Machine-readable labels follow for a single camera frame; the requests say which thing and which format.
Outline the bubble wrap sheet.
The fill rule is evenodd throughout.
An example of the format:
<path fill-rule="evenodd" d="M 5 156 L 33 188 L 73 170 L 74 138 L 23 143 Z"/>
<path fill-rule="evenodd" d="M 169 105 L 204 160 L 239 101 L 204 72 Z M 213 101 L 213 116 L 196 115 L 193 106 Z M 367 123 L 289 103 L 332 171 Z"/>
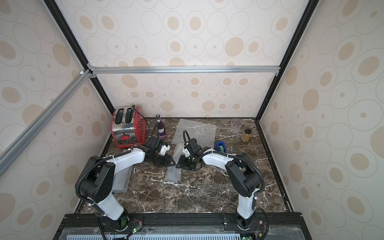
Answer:
<path fill-rule="evenodd" d="M 184 144 L 182 143 L 177 144 L 174 149 L 173 159 L 176 164 L 179 162 L 181 155 L 183 155 L 183 149 L 184 149 Z M 182 169 L 178 169 L 176 168 L 176 166 L 168 167 L 167 173 L 165 176 L 165 181 L 168 183 L 178 184 L 181 180 L 181 173 L 182 173 Z"/>
<path fill-rule="evenodd" d="M 132 169 L 133 167 L 130 166 L 115 174 L 112 186 L 113 194 L 122 194 L 128 191 Z"/>

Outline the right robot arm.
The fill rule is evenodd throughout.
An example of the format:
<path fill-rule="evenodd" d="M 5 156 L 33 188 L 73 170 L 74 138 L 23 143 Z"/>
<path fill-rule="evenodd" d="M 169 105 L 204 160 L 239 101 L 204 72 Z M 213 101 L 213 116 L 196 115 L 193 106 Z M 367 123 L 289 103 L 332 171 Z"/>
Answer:
<path fill-rule="evenodd" d="M 177 168 L 196 171 L 202 165 L 227 171 L 234 189 L 239 194 L 237 213 L 243 220 L 250 219 L 256 210 L 257 196 L 265 189 L 264 178 L 256 165 L 246 154 L 231 155 L 209 147 L 202 148 L 196 139 L 189 139 L 184 143 Z"/>

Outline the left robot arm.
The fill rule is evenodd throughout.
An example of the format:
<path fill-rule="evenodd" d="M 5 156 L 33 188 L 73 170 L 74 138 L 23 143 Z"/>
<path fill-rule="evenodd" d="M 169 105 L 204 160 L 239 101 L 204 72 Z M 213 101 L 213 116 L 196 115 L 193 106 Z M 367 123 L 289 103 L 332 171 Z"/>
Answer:
<path fill-rule="evenodd" d="M 112 193 L 115 175 L 143 162 L 160 167 L 174 166 L 176 163 L 168 154 L 170 148 L 169 144 L 152 136 L 145 145 L 134 146 L 123 153 L 103 158 L 97 156 L 89 158 L 75 184 L 77 197 L 94 206 L 110 220 L 121 220 L 125 209 Z"/>

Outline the blue tape dispenser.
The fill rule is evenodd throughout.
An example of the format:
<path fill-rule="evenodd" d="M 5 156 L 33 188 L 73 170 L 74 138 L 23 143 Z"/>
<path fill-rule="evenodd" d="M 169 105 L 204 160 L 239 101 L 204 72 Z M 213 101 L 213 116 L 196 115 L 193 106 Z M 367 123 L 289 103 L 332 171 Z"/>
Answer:
<path fill-rule="evenodd" d="M 227 153 L 227 147 L 224 142 L 216 142 L 215 143 L 215 150 L 222 153 Z"/>

